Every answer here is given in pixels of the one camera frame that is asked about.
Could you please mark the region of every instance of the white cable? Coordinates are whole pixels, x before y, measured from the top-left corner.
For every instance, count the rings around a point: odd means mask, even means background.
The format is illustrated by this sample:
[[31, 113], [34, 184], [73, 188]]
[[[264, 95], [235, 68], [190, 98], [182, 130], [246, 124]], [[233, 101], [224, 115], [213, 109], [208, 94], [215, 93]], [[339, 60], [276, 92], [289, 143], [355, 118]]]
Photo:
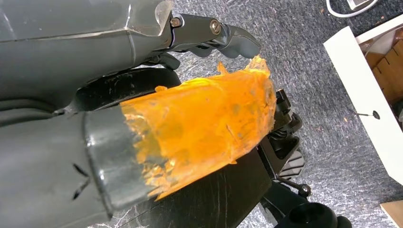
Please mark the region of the white cable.
[[341, 13], [337, 13], [335, 12], [332, 7], [330, 6], [330, 0], [326, 0], [326, 5], [327, 5], [327, 10], [329, 11], [329, 13], [331, 13], [333, 16], [339, 17], [339, 18], [350, 18], [350, 17], [354, 17], [357, 16], [358, 14], [361, 14], [365, 11], [367, 11], [369, 8], [371, 8], [372, 6], [374, 6], [376, 3], [378, 2], [378, 0], [374, 0], [373, 2], [371, 2], [371, 4], [369, 4], [368, 6], [364, 7], [363, 9], [360, 9], [357, 12], [354, 13], [350, 13], [350, 14], [341, 14]]

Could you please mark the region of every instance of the white cardboard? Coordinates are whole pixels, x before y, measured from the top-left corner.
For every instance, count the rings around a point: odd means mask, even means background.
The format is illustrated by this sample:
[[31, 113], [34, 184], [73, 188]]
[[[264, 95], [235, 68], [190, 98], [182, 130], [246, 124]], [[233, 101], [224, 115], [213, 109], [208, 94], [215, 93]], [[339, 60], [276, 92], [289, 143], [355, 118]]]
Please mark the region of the white cardboard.
[[371, 114], [375, 110], [380, 115], [380, 120], [359, 118], [389, 176], [403, 185], [403, 133], [351, 29], [342, 29], [324, 45], [356, 111]]

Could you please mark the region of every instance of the orange packing tape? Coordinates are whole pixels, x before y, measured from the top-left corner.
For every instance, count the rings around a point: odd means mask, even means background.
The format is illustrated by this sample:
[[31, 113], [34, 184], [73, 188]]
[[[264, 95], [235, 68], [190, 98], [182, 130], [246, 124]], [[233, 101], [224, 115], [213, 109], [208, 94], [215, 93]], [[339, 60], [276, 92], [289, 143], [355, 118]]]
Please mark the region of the orange packing tape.
[[219, 63], [218, 70], [121, 103], [150, 197], [235, 164], [273, 128], [276, 96], [266, 61], [255, 57], [234, 73]]

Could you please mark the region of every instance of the gray carpet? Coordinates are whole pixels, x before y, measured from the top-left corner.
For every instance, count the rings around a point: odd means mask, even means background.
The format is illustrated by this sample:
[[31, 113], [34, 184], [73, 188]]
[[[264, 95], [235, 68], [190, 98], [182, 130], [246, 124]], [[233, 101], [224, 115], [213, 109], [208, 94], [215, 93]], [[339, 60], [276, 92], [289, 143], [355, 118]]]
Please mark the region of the gray carpet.
[[[337, 11], [348, 11], [345, 0], [333, 2]], [[276, 87], [285, 89], [304, 120], [298, 135], [306, 168], [297, 182], [312, 187], [312, 201], [347, 216], [355, 228], [394, 227], [379, 204], [403, 200], [403, 187], [388, 177], [365, 129], [352, 114], [354, 108], [323, 42], [345, 26], [359, 35], [402, 14], [402, 0], [381, 0], [352, 19], [329, 16], [325, 0], [176, 0], [175, 11], [216, 17], [247, 29], [261, 42], [261, 55], [268, 60]], [[219, 60], [229, 70], [248, 63], [218, 52], [204, 59], [177, 56], [182, 61], [178, 69], [182, 81], [215, 74]], [[255, 208], [239, 227], [270, 226]]]

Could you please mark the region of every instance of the metal bolt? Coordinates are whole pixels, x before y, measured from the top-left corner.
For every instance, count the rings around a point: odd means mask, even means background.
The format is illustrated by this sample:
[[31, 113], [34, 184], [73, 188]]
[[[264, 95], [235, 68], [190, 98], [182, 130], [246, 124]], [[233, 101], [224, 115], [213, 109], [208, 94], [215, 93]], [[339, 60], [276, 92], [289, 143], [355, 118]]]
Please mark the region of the metal bolt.
[[301, 184], [301, 190], [303, 190], [304, 192], [304, 196], [308, 197], [311, 195], [311, 187], [309, 187], [309, 185], [307, 184]]
[[180, 27], [182, 25], [182, 22], [179, 18], [172, 18], [171, 19], [171, 26], [172, 27]]
[[214, 35], [218, 35], [221, 32], [221, 24], [216, 19], [212, 19], [210, 29]]

